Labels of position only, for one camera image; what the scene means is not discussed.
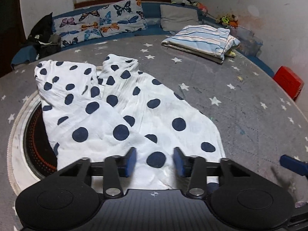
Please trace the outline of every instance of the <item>navy blue dot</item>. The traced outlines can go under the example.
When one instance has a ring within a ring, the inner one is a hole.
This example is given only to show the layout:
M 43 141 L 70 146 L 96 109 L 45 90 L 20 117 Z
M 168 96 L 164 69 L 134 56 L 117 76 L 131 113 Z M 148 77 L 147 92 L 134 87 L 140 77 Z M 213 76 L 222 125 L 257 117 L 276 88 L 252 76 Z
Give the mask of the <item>navy blue dot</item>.
M 109 95 L 106 98 L 106 102 L 114 107 L 118 103 L 118 98 L 115 95 Z
M 146 135 L 144 137 L 148 138 L 149 140 L 151 140 L 154 143 L 157 143 L 157 136 L 156 135 Z
M 41 71 L 39 72 L 42 75 L 46 75 L 47 74 L 47 70 L 46 69 L 41 69 Z
M 55 76 L 55 77 L 53 77 L 53 79 L 52 79 L 52 83 L 55 83 L 55 82 L 57 82 L 59 80 L 59 76 Z
M 130 74 L 130 72 L 128 71 L 128 70 L 125 70 L 123 73 L 122 73 L 122 75 L 121 75 L 121 78 L 122 79 L 128 79 L 128 78 L 130 78 L 131 77 L 131 74 Z
M 52 88 L 52 84 L 49 83 L 49 82 L 46 82 L 45 85 L 44 85 L 44 90 L 50 90 Z
M 90 102 L 86 106 L 86 112 L 90 115 L 100 107 L 98 102 Z
M 208 143 L 208 142 L 203 142 L 201 143 L 201 149 L 205 152 L 215 152 L 215 147 L 211 144 L 211 143 Z
M 149 108 L 156 108 L 158 105 L 160 105 L 161 100 L 160 99 L 153 99 L 148 101 L 147 106 Z
M 54 148 L 53 148 L 54 154 L 55 154 L 56 156 L 58 156 L 58 147 L 59 147 L 59 146 L 60 146 L 60 144 L 59 144 L 59 143 L 56 143 L 55 146 L 54 146 Z
M 76 68 L 78 68 L 78 66 L 77 66 L 77 65 L 74 65 L 74 66 L 71 66 L 71 67 L 70 67 L 70 70 L 74 70 L 74 69 L 76 69 Z
M 88 85 L 86 85 L 86 88 L 84 89 L 81 95 L 83 95 L 87 90 L 88 90 Z
M 70 104 L 73 102 L 73 99 L 74 99 L 73 94 L 68 94 L 68 95 L 65 97 L 64 103 L 65 103 L 66 105 L 70 105 Z
M 179 100 L 184 100 L 182 97 L 180 97 L 177 93 L 174 92 L 174 95 L 176 96 L 176 98 L 178 98 Z
M 135 124 L 135 118 L 132 116 L 124 116 L 124 120 L 132 127 Z
M 98 96 L 100 94 L 100 89 L 96 86 L 91 88 L 91 97 Z
M 219 188 L 219 184 L 216 182 L 210 182 L 206 185 L 208 193 L 213 193 L 216 189 Z
M 62 122 L 64 122 L 64 121 L 67 120 L 67 119 L 68 119 L 68 116 L 63 116 L 63 117 L 61 117 L 61 118 L 58 120 L 57 125 L 60 125 Z
M 84 127 L 77 128 L 72 134 L 72 138 L 76 142 L 84 142 L 86 139 L 88 139 L 88 136 L 89 132 Z
M 66 90 L 72 90 L 73 88 L 75 88 L 75 85 L 73 83 L 67 84 L 65 87 Z
M 107 85 L 114 85 L 114 83 L 115 83 L 114 78 L 112 76 L 109 76 L 106 84 Z
M 119 66 L 118 66 L 118 65 L 111 65 L 111 69 L 112 69 L 113 71 L 116 71 L 116 70 L 119 69 Z
M 140 93 L 140 88 L 135 87 L 133 91 L 133 95 L 138 95 Z
M 164 166 L 165 161 L 166 161 L 166 156 L 164 155 L 164 153 L 159 151 L 150 154 L 147 158 L 147 164 L 150 167 L 154 168 L 161 168 L 162 166 Z
M 161 82 L 158 81 L 158 80 L 156 80 L 156 79 L 153 79 L 153 80 L 152 80 L 152 83 L 153 83 L 154 85 L 161 85 Z
M 84 71 L 84 74 L 90 74 L 91 73 L 91 68 L 87 68 L 85 71 Z
M 115 129 L 113 130 L 113 137 L 119 141 L 125 140 L 128 136 L 129 136 L 129 130 L 123 124 L 116 126 Z
M 183 118 L 175 118 L 172 121 L 172 127 L 176 130 L 176 131 L 182 131 L 186 128 L 186 122 L 184 121 Z
M 52 109 L 52 106 L 50 105 L 46 105 L 43 107 L 43 111 L 48 111 L 48 110 L 51 110 Z

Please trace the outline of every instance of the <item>black round pad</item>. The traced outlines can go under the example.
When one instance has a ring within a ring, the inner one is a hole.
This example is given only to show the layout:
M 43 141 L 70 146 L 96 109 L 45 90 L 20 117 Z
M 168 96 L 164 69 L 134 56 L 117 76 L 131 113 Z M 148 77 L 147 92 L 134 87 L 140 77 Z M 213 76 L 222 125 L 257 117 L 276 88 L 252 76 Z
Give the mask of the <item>black round pad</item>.
M 221 221 L 238 229 L 272 230 L 288 222 L 294 210 L 291 195 L 274 183 L 237 177 L 211 195 L 211 207 Z
M 67 230 L 87 222 L 100 201 L 90 186 L 76 178 L 40 181 L 20 193 L 16 212 L 21 222 L 34 230 Z

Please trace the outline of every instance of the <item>gray star-patterned bed sheet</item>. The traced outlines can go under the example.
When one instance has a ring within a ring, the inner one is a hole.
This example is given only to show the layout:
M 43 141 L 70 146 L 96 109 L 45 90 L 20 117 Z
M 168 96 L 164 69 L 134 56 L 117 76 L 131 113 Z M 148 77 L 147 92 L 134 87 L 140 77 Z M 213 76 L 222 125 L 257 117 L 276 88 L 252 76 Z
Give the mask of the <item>gray star-patterned bed sheet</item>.
M 294 201 L 308 200 L 306 177 L 279 165 L 283 154 L 308 161 L 308 122 L 290 97 L 238 52 L 235 58 L 226 58 L 218 65 L 161 46 L 164 38 L 139 36 L 85 45 L 20 65 L 0 78 L 1 230 L 13 230 L 13 226 L 21 229 L 14 212 L 16 195 L 7 178 L 7 142 L 18 112 L 37 90 L 34 68 L 49 59 L 101 66 L 109 53 L 137 59 L 140 71 L 154 76 L 208 116 L 220 132 L 226 157 L 282 186 Z
M 42 61 L 35 78 L 58 169 L 81 157 L 123 156 L 135 147 L 137 163 L 127 187 L 175 189 L 176 146 L 210 162 L 225 157 L 215 124 L 140 71 L 137 59 L 109 54 L 98 77 L 92 64 Z

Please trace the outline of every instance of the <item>metal bolt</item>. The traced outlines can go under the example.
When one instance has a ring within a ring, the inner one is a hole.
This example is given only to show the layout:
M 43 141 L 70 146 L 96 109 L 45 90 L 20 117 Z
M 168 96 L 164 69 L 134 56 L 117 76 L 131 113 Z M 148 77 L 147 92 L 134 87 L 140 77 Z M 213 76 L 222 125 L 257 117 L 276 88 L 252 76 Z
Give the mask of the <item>metal bolt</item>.
M 111 195 L 111 196 L 116 196 L 121 193 L 121 190 L 119 190 L 116 187 L 111 187 L 106 190 L 106 194 Z
M 190 194 L 195 195 L 195 196 L 200 196 L 204 194 L 204 190 L 198 187 L 194 187 L 190 189 Z

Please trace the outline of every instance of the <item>butterfly pillow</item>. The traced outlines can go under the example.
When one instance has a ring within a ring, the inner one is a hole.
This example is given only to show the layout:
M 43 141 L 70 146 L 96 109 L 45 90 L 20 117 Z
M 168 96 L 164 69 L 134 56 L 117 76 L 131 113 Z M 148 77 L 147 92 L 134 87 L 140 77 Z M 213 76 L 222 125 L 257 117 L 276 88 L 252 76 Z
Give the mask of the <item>butterfly pillow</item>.
M 141 0 L 124 0 L 99 9 L 100 31 L 107 37 L 147 29 Z

